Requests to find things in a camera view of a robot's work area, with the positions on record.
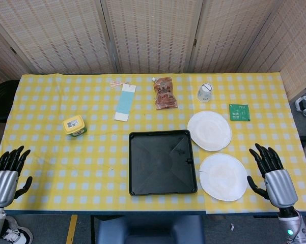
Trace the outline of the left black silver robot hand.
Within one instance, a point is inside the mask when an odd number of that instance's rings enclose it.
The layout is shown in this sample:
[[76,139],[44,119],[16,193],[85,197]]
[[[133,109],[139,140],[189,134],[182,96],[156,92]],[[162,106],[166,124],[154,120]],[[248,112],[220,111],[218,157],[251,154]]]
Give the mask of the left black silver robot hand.
[[0,208],[9,206],[13,200],[25,194],[31,187],[33,177],[29,176],[25,185],[17,189],[19,177],[30,150],[24,151],[20,146],[11,152],[7,151],[0,157]]

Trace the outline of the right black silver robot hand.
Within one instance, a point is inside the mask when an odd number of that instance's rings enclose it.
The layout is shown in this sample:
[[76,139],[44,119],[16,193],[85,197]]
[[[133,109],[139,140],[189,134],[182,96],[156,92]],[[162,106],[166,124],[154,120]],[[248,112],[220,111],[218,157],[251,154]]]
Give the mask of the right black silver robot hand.
[[298,196],[289,172],[283,167],[277,152],[256,143],[257,150],[249,149],[254,157],[266,189],[258,187],[253,178],[247,176],[250,188],[278,209],[293,208]]

